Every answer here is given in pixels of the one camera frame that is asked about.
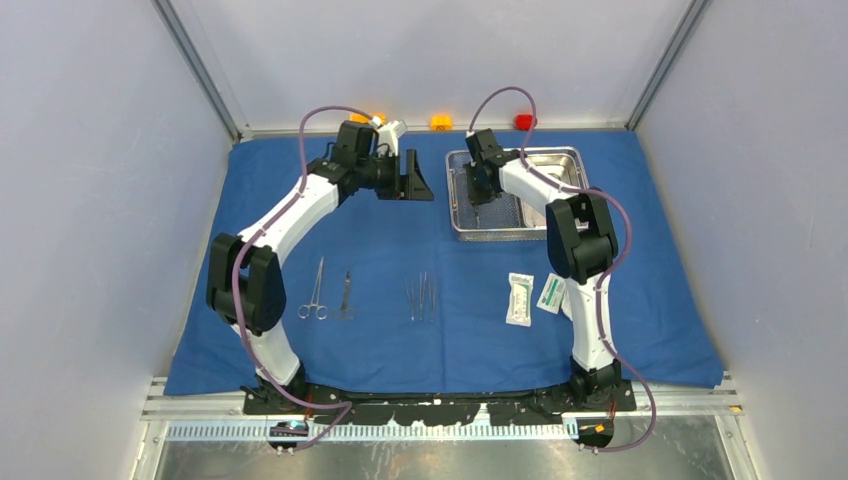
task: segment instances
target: metal tray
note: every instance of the metal tray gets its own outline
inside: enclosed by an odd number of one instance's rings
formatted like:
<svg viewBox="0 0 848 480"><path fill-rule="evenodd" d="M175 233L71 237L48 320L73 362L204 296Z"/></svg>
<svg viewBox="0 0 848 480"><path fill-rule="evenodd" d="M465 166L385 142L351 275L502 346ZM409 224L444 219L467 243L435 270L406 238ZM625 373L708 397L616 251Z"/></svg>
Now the metal tray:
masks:
<svg viewBox="0 0 848 480"><path fill-rule="evenodd" d="M537 147L525 150L527 159L544 173L580 188L588 188L580 153L573 147ZM463 165L471 161L467 150L454 150L445 157L451 226L463 242L543 240L545 216L511 194L474 207L468 201Z"/></svg>

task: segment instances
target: cable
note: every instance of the cable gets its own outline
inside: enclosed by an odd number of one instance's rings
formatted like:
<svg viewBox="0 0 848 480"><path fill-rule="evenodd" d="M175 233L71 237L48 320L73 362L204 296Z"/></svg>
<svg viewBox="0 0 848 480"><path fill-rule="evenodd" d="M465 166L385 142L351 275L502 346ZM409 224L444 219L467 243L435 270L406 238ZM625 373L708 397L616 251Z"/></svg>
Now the cable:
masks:
<svg viewBox="0 0 848 480"><path fill-rule="evenodd" d="M342 418L344 418L344 416L347 415L347 413L350 411L350 409L353 408L353 403L351 403L350 401L330 403L330 404L320 404L320 403L307 402L307 401L301 400L301 399L295 397L294 395L292 395L291 393L287 392L285 388L283 388L280 384L277 383L277 381L274 379L274 377L268 372L268 369L265 368L265 365L263 365L262 362L259 360L259 358L256 356L256 352L253 351L253 346L250 344L250 338L248 337L248 333L247 333L247 325L246 325L245 319L244 319L244 308L243 308L242 303L241 303L241 292L240 292L241 289L240 289L240 283L239 283L239 266L244 261L244 257L245 257L245 255L247 255L247 251L250 250L250 247L252 247L253 244L256 243L256 241L259 240L259 238L262 235L264 235L265 232L269 228L271 228L272 225L274 225L274 223L277 222L277 220L280 219L280 217L282 217L287 211L289 211L289 209L291 209L292 205L294 205L295 202L297 202L300 199L300 197L303 195L303 191L306 189L306 177L308 176L308 173L306 171L306 146L305 146L305 142L304 142L303 130L306 127L306 122L313 115L316 115L316 114L321 113L321 112L326 112L326 111L329 111L329 110L341 110L341 111L346 111L346 112L351 112L351 113L357 113L359 115L365 116L366 118L370 118L370 115L363 112L362 110L357 110L355 108L343 107L343 106L338 106L338 105L329 105L329 106L326 106L326 107L316 108L315 110L312 110L311 112L307 113L303 117L303 119L300 121L300 128L297 131L297 141L298 141L298 146L300 147L300 171L301 171L300 184L298 185L298 194L299 195L294 195L291 198L291 200L286 202L286 204L283 205L282 208L280 208L276 213L274 213L274 215L271 216L271 218L268 219L268 221L266 221L264 224L262 224L262 226L259 227L259 230L257 230L256 233L254 233L249 239L247 239L247 241L244 242L244 245L241 247L238 254L236 255L236 259L235 259L235 263L233 264L233 271L232 271L233 306L235 307L235 311L236 311L236 322L238 323L238 326L239 326L239 335L241 336L241 343L244 346L244 349L247 351L247 356L250 358L250 361L253 362L253 365L256 366L256 369L259 370L259 373L261 373L262 376L265 377L265 379L268 380L268 382L271 385L274 386L274 389L277 390L277 392L279 392L280 395L285 397L290 402L295 403L297 405L300 405L301 407L312 408L312 409L315 409L315 410L335 410L337 408L343 408L344 409L332 422L330 422L330 424L327 426L327 428L325 428L321 433L316 435L312 440L309 440L305 443L299 444L297 447L295 447L292 450L292 452L298 452L298 451L301 451L301 450L305 450L305 449L315 445L315 443L318 440L320 440L325 435L330 433L330 430L332 430L336 425L338 425L339 422L341 422Z"/></svg>
<svg viewBox="0 0 848 480"><path fill-rule="evenodd" d="M607 278L609 278L610 274L612 274L612 272L614 272L619 266L621 266L621 263L624 262L624 260L627 258L628 255L630 255L630 247L631 247L631 244L633 243L632 242L633 226L630 223L630 216L627 215L627 212L624 210L624 207L622 207L621 204L618 203L618 200L613 198L612 195L610 195L606 192L603 192L601 190L589 190L589 189L583 189L583 188L577 188L577 187L570 186L566 183L563 183L563 182L560 182L560 181L554 179L550 175L546 175L546 174L536 170L536 168L533 165L530 164L530 162L527 160L527 156L524 153L524 149L527 148L527 144L530 142L530 136L533 135L533 129L534 129L535 124L536 124L536 122L535 122L535 119L536 119L536 102L535 102L535 100L533 100L533 96L530 95L530 92L528 92L527 90L525 90L521 87L516 87L516 86L503 87L503 88L500 88L498 90L495 90L491 95L489 95L488 97L486 97L485 100L483 100L483 103L480 104L479 108L477 108L477 111L474 113L474 116L471 117L471 123L468 125L468 133L473 133L474 122L477 121L477 117L480 115L480 112L483 111L483 107L485 107L486 104L489 103L490 100L492 100L496 96L500 95L501 93L507 92L507 91L519 92L519 93L523 94L525 97L527 97L527 100L530 102L530 109L532 110L532 113L533 113L534 121L530 124L530 128L527 129L527 134L524 135L524 142L522 142L521 150L519 152L519 157L521 158L521 164L524 166L524 168L526 168L527 171L530 172L536 178L538 178L538 179L542 180L543 182L547 183L548 185L556 188L557 191L559 191L559 192L595 195L595 196L603 198L607 202L611 203L612 206L616 210L618 210L618 213L621 214L621 218L624 220L624 231L625 231L624 248L621 250L621 254L618 256L618 258L612 263L612 265L610 265L610 267L608 269L606 269L604 271L604 273L601 274L601 276L598 278L598 281L595 283L595 317L596 317L596 320L598 322L598 331L601 334L601 343L603 343L604 348L606 348L607 351L616 360L619 361L619 363L624 365L624 367L626 369L630 370L630 372L633 374L633 376L636 377L636 380L638 380L639 383L642 384L642 387L645 389L645 394L647 394L648 401L651 404L651 423L648 425L648 429L645 431L645 433L641 437L639 437L639 439L637 439L636 441L634 441L632 443L628 443L627 445L621 445L621 446L618 446L618 447L598 448L597 451L613 453L613 452L623 452L625 450L630 450L631 448L636 448L639 445L645 443L645 441L648 439L648 437L650 437L651 434L654 432L654 428L657 425L657 403L654 400L654 394L653 394L653 392L651 392L651 387L648 385L647 380L645 380L645 378L636 370L636 368L633 367L633 365L631 365L627 360L625 360L624 357L619 355L619 353L615 350L615 348L609 342L609 340L607 338L607 333L604 330L603 308L602 308L603 304L601 303L603 301L603 284L604 284L604 281Z"/></svg>

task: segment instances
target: white wall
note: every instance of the white wall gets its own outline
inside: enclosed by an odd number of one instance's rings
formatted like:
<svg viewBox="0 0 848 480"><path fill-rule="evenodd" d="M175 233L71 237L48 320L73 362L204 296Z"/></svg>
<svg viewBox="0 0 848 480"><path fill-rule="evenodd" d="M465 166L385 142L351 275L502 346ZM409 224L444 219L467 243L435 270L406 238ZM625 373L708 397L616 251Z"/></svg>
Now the white wall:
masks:
<svg viewBox="0 0 848 480"><path fill-rule="evenodd" d="M342 103L467 124L495 89L536 96L547 126L623 125L690 0L174 0L246 130L297 128ZM509 124L526 100L481 118ZM322 115L312 128L335 131Z"/></svg>
<svg viewBox="0 0 848 480"><path fill-rule="evenodd" d="M848 468L846 18L713 2L639 128L770 478Z"/></svg>
<svg viewBox="0 0 848 480"><path fill-rule="evenodd" d="M0 3L0 478L125 478L228 143L149 1Z"/></svg>

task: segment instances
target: scissors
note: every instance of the scissors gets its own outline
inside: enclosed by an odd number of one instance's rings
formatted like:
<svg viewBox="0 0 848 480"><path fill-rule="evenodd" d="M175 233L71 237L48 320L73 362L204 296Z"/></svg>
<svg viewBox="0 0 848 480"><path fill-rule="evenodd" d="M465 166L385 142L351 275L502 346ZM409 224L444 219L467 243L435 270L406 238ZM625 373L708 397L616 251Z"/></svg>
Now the scissors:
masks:
<svg viewBox="0 0 848 480"><path fill-rule="evenodd" d="M297 309L297 316L300 318L307 318L310 313L312 313L312 308L315 308L315 317L318 320L324 320L327 318L327 307L325 305L321 305L321 276L324 275L324 257L321 257L321 262L318 264L318 274L315 276L315 288L312 289L312 299L309 303L305 305L301 305L300 308Z"/></svg>

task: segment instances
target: orange object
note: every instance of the orange object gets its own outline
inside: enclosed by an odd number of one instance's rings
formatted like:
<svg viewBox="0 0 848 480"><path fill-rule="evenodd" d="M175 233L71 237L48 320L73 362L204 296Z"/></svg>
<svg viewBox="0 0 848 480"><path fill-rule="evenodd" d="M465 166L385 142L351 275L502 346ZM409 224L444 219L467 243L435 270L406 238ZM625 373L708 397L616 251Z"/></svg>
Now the orange object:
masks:
<svg viewBox="0 0 848 480"><path fill-rule="evenodd" d="M379 117L379 118L380 118L380 121L382 121L382 122L383 122L383 124L385 125L385 123L386 123L386 115L385 115L384 113L374 113L373 115L374 115L375 117ZM358 113L351 113L351 114L350 114L350 121L351 121L351 122L357 122L357 123L368 123L368 122L370 122L370 121L371 121L371 119L370 119L370 118L368 118L368 117L364 117L364 116L362 116L362 115L360 115L360 114L358 114Z"/></svg>
<svg viewBox="0 0 848 480"><path fill-rule="evenodd" d="M430 130L452 130L453 119L450 115L433 115L430 118Z"/></svg>

